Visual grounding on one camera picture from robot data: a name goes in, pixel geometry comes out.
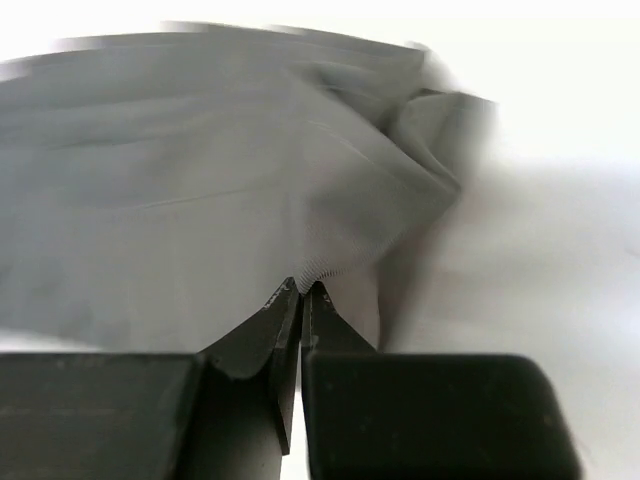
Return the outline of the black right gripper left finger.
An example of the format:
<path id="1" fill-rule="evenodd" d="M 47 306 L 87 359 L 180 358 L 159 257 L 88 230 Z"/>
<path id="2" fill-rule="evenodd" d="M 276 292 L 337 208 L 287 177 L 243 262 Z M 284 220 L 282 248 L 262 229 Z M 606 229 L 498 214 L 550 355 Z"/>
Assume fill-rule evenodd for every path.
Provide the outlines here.
<path id="1" fill-rule="evenodd" d="M 197 353 L 5 353 L 5 479 L 276 479 L 291 447 L 292 280 Z"/>

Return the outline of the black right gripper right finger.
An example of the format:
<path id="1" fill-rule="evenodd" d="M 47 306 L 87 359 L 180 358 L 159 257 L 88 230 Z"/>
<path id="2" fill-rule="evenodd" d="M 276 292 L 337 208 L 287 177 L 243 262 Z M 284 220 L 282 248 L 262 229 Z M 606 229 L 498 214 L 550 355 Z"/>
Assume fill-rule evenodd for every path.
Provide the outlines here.
<path id="1" fill-rule="evenodd" d="M 302 400 L 314 479 L 578 479 L 554 389 L 509 354 L 385 354 L 305 296 Z"/>

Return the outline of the grey pleated skirt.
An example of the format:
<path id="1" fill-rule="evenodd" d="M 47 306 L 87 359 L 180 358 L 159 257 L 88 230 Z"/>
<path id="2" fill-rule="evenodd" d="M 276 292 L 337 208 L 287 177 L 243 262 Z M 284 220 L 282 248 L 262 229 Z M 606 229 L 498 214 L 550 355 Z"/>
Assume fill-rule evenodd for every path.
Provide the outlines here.
<path id="1" fill-rule="evenodd" d="M 375 346 L 382 261 L 458 201 L 494 105 L 421 46 L 181 23 L 1 66 L 5 353 L 197 353 L 292 280 Z"/>

